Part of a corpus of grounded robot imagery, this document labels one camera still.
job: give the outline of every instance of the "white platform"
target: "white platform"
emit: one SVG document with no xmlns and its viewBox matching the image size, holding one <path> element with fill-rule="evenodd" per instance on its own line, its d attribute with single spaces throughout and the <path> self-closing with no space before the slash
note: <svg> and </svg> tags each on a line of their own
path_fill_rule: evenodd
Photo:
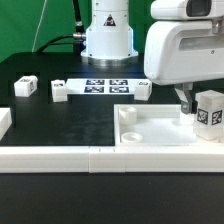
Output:
<svg viewBox="0 0 224 224">
<path fill-rule="evenodd" d="M 116 146 L 0 147 L 0 172 L 224 172 L 224 138 L 197 138 L 190 122 L 179 122 L 180 106 L 129 105 L 138 111 L 131 126 L 119 124 L 121 106 L 114 107 Z M 127 131 L 143 142 L 122 143 Z"/>
<path fill-rule="evenodd" d="M 130 95 L 138 82 L 147 79 L 68 79 L 67 94 Z"/>
</svg>

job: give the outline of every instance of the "small white box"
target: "small white box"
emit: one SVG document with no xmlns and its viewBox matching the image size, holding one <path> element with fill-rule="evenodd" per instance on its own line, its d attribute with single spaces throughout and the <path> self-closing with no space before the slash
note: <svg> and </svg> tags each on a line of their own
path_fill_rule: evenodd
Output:
<svg viewBox="0 0 224 224">
<path fill-rule="evenodd" d="M 140 81 L 135 86 L 134 99 L 147 101 L 151 93 L 152 93 L 152 82 L 147 79 L 144 81 Z"/>
<path fill-rule="evenodd" d="M 37 77 L 34 75 L 23 76 L 14 83 L 15 95 L 29 97 L 37 89 Z"/>
<path fill-rule="evenodd" d="M 64 80 L 51 81 L 52 96 L 54 102 L 68 101 L 66 86 Z"/>
<path fill-rule="evenodd" d="M 0 108 L 0 140 L 12 124 L 10 108 Z"/>
<path fill-rule="evenodd" d="M 209 90 L 197 93 L 196 101 L 194 133 L 208 141 L 223 136 L 224 94 Z"/>
</svg>

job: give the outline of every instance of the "green backdrop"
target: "green backdrop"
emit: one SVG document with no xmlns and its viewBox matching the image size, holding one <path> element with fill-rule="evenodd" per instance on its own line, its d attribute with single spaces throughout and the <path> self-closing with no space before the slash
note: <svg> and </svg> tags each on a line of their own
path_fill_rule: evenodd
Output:
<svg viewBox="0 0 224 224">
<path fill-rule="evenodd" d="M 144 52 L 150 25 L 150 5 L 153 0 L 129 0 L 129 24 L 134 29 L 135 49 Z M 91 0 L 79 0 L 85 28 L 91 23 Z M 31 52 L 44 0 L 0 1 L 0 61 L 17 52 Z M 36 49 L 47 41 L 73 33 L 72 0 L 48 0 Z M 54 46 L 48 51 L 72 51 L 71 46 Z"/>
</svg>

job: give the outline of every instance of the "black table surface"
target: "black table surface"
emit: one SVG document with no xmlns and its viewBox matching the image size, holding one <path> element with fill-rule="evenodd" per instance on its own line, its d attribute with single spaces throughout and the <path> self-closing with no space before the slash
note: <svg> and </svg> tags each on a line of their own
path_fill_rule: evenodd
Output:
<svg viewBox="0 0 224 224">
<path fill-rule="evenodd" d="M 16 98 L 13 83 L 38 76 L 38 91 Z M 13 125 L 1 146 L 114 145 L 114 104 L 133 96 L 69 96 L 53 103 L 50 81 L 67 78 L 145 78 L 143 58 L 106 69 L 72 54 L 19 53 L 0 64 L 0 106 Z M 195 84 L 195 92 L 223 92 L 223 80 Z M 149 104 L 179 104 L 173 86 L 153 86 Z M 222 173 L 0 174 L 1 224 L 223 224 Z"/>
<path fill-rule="evenodd" d="M 38 90 L 30 97 L 15 97 L 14 82 L 36 75 Z M 2 146 L 113 146 L 115 104 L 180 104 L 173 86 L 153 86 L 148 102 L 133 95 L 69 95 L 54 103 L 52 80 L 68 78 L 146 78 L 143 55 L 136 64 L 105 68 L 83 64 L 71 53 L 18 53 L 0 64 L 0 106 L 10 107 L 13 125 Z M 219 89 L 224 81 L 197 83 L 194 91 Z"/>
</svg>

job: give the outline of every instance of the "white block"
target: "white block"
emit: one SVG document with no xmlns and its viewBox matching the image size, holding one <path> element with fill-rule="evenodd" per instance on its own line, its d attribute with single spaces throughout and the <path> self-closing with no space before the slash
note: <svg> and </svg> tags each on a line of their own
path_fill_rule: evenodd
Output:
<svg viewBox="0 0 224 224">
<path fill-rule="evenodd" d="M 64 80 L 51 81 L 52 96 L 54 102 L 68 101 L 66 86 Z"/>
<path fill-rule="evenodd" d="M 12 124 L 10 108 L 0 108 L 0 140 Z"/>
<path fill-rule="evenodd" d="M 29 97 L 37 89 L 37 77 L 34 75 L 23 76 L 14 83 L 15 95 Z"/>
<path fill-rule="evenodd" d="M 223 136 L 224 94 L 209 90 L 197 93 L 196 100 L 194 133 L 208 141 Z"/>
<path fill-rule="evenodd" d="M 152 82 L 147 79 L 144 81 L 140 81 L 135 86 L 134 99 L 147 101 L 151 93 L 152 93 Z"/>
</svg>

